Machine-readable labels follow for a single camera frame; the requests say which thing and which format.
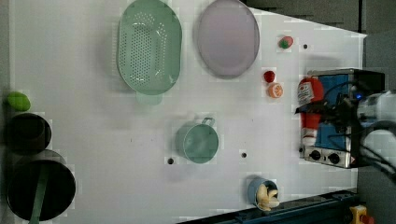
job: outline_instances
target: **tabletop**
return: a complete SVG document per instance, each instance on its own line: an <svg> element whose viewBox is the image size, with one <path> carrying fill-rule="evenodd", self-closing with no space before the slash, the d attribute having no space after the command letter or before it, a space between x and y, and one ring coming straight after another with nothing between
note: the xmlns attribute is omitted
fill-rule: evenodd
<svg viewBox="0 0 396 224"><path fill-rule="evenodd" d="M176 223L246 209L255 176L273 180L281 202L356 188L356 169L299 158L294 109L307 71L362 67L365 35L251 8L257 59L242 76L222 79L196 47L197 20L213 1L169 0L183 30L180 77L160 105L141 105L116 60L120 16L132 2L10 1L11 87L49 121L49 148L78 185L72 205L49 223ZM277 46L282 35L293 36L290 49ZM266 95L267 70L283 97ZM216 120L219 151L194 164L176 154L175 134L206 117Z"/></svg>

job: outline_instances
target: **green ball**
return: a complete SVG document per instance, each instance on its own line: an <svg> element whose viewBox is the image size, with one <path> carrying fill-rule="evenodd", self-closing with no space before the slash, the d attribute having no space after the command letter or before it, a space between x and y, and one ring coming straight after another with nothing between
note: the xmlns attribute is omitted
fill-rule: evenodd
<svg viewBox="0 0 396 224"><path fill-rule="evenodd" d="M8 95L8 103L17 111L27 111L30 109L29 98L23 93L14 91Z"/></svg>

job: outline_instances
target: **black pot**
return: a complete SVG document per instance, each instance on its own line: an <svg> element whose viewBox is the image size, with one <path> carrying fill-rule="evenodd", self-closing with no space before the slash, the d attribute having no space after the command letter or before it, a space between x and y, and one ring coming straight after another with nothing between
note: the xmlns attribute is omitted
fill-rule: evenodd
<svg viewBox="0 0 396 224"><path fill-rule="evenodd" d="M49 175L40 221L59 216L76 194L76 180L58 153L44 150L37 155L23 157L12 166L7 185L7 202L11 211L25 220L29 220L32 215L35 190L43 165L47 166Z"/></svg>
<svg viewBox="0 0 396 224"><path fill-rule="evenodd" d="M20 155L34 155L44 150L51 139L50 125L35 114L20 114L7 125L9 148Z"/></svg>

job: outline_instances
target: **black knob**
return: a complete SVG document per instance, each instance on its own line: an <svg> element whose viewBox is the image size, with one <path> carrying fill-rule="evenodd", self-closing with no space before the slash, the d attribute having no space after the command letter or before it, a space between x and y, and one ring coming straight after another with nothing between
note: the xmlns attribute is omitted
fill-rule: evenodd
<svg viewBox="0 0 396 224"><path fill-rule="evenodd" d="M309 156L314 159L314 161L318 161L320 159L320 152L317 150L313 150Z"/></svg>
<svg viewBox="0 0 396 224"><path fill-rule="evenodd" d="M340 162L340 157L337 154L335 154L335 153L333 153L332 155L328 156L327 158L329 158L329 160L330 160L330 162L332 164L337 164L338 162Z"/></svg>

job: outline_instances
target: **teal mug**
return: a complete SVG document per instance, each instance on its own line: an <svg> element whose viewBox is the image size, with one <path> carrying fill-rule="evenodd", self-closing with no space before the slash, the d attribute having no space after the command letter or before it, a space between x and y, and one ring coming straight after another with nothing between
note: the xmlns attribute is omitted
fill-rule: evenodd
<svg viewBox="0 0 396 224"><path fill-rule="evenodd" d="M178 154L195 163L212 160L219 148L219 137L213 129L215 120L205 118L201 124L188 122L177 132Z"/></svg>

